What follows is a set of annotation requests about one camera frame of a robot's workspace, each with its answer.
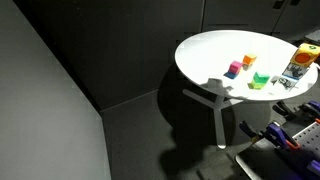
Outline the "green yellow block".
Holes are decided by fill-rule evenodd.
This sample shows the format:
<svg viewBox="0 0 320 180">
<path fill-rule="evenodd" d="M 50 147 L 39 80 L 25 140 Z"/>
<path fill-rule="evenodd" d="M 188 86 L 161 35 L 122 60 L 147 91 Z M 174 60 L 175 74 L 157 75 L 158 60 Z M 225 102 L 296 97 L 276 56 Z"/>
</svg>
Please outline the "green yellow block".
<svg viewBox="0 0 320 180">
<path fill-rule="evenodd" d="M 256 72 L 248 86 L 250 89 L 262 89 L 268 82 L 269 78 L 270 76 L 268 74 Z"/>
</svg>

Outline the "blue flat block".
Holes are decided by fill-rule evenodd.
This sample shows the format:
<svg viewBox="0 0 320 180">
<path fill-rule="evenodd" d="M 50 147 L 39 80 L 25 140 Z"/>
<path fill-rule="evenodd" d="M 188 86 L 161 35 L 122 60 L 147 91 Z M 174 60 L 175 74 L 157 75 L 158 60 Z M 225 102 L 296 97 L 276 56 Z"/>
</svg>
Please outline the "blue flat block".
<svg viewBox="0 0 320 180">
<path fill-rule="evenodd" d="M 235 79 L 238 76 L 238 74 L 235 74 L 232 72 L 226 72 L 224 76 L 228 77 L 229 79 Z"/>
</svg>

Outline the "white picture cube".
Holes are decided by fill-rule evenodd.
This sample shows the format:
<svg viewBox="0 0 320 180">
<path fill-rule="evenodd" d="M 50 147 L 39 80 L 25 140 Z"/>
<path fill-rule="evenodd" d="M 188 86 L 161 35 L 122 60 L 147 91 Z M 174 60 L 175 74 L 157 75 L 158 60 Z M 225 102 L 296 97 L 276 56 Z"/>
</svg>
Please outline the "white picture cube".
<svg viewBox="0 0 320 180">
<path fill-rule="evenodd" d="M 307 67 L 289 63 L 285 68 L 283 75 L 299 80 L 306 74 L 307 71 L 308 71 Z"/>
</svg>

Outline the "small picture card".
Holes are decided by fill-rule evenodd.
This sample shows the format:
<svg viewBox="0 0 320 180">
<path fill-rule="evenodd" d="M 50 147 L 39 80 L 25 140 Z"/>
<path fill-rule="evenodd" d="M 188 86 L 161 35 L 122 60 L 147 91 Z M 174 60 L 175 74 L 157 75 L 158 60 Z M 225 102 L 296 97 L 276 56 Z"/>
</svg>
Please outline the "small picture card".
<svg viewBox="0 0 320 180">
<path fill-rule="evenodd" d="M 297 80 L 281 76 L 278 79 L 278 83 L 281 84 L 285 90 L 290 91 L 297 84 Z"/>
</svg>

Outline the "pink cube block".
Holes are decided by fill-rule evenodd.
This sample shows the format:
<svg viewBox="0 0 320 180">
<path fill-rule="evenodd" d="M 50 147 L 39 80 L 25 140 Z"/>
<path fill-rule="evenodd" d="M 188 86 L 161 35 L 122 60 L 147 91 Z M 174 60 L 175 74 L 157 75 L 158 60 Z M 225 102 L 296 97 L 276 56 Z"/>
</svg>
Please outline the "pink cube block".
<svg viewBox="0 0 320 180">
<path fill-rule="evenodd" d="M 242 67 L 242 63 L 241 62 L 233 61 L 230 64 L 228 71 L 230 73 L 233 73 L 233 74 L 238 74 L 240 72 L 240 70 L 241 70 L 241 67 Z"/>
</svg>

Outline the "yellow orange printed cube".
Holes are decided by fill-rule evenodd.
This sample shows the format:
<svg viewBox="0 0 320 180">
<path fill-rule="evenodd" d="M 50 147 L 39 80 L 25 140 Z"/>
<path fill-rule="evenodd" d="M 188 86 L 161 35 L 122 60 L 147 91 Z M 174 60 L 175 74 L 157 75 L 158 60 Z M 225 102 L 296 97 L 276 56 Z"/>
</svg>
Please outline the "yellow orange printed cube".
<svg viewBox="0 0 320 180">
<path fill-rule="evenodd" d="M 302 43 L 290 62 L 302 67 L 309 67 L 320 55 L 320 47 L 313 44 Z"/>
</svg>

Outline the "black purple clamp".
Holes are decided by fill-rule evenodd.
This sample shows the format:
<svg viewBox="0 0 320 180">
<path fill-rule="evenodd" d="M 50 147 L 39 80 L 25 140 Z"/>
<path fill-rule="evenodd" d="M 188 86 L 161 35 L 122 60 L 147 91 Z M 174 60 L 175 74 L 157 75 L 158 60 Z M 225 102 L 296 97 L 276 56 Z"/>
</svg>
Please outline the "black purple clamp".
<svg viewBox="0 0 320 180">
<path fill-rule="evenodd" d="M 280 114 L 286 121 L 293 121 L 298 117 L 305 117 L 307 120 L 314 120 L 320 123 L 320 103 L 309 101 L 299 105 L 294 110 L 290 110 L 284 101 L 278 101 L 272 109 Z"/>
</svg>

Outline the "perforated metal plate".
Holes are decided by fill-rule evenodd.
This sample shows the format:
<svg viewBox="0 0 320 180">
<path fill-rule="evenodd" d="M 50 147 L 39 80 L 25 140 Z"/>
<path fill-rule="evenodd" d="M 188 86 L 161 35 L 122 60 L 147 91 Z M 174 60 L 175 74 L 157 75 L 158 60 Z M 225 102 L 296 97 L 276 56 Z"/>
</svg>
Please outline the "perforated metal plate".
<svg viewBox="0 0 320 180">
<path fill-rule="evenodd" d="M 250 180 L 320 180 L 320 124 L 293 136 L 298 149 L 276 148 L 262 139 L 235 156 Z"/>
</svg>

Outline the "white round table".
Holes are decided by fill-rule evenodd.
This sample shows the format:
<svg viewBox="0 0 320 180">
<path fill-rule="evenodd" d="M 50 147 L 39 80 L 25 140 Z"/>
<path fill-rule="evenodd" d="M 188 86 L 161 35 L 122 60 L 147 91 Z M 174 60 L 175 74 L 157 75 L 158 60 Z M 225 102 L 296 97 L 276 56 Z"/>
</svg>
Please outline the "white round table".
<svg viewBox="0 0 320 180">
<path fill-rule="evenodd" d="M 312 64 L 306 74 L 290 91 L 268 83 L 260 90 L 248 87 L 256 72 L 270 77 L 285 70 L 297 47 L 265 34 L 242 30 L 216 30 L 203 32 L 184 40 L 175 51 L 175 62 L 183 75 L 198 87 L 216 95 L 211 101 L 185 89 L 183 93 L 214 110 L 217 146 L 226 147 L 222 110 L 242 101 L 270 102 L 299 96 L 316 83 L 318 71 Z M 225 76 L 230 64 L 240 61 L 247 54 L 257 60 L 247 70 L 230 79 Z"/>
</svg>

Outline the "orange cube block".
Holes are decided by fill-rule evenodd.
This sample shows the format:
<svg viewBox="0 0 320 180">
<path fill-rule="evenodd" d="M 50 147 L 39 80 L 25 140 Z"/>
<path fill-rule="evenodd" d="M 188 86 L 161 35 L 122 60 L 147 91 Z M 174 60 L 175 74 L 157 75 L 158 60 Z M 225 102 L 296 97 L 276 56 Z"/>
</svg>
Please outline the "orange cube block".
<svg viewBox="0 0 320 180">
<path fill-rule="evenodd" d="M 242 67 L 244 70 L 248 70 L 252 67 L 257 56 L 255 54 L 246 54 L 242 60 Z"/>
</svg>

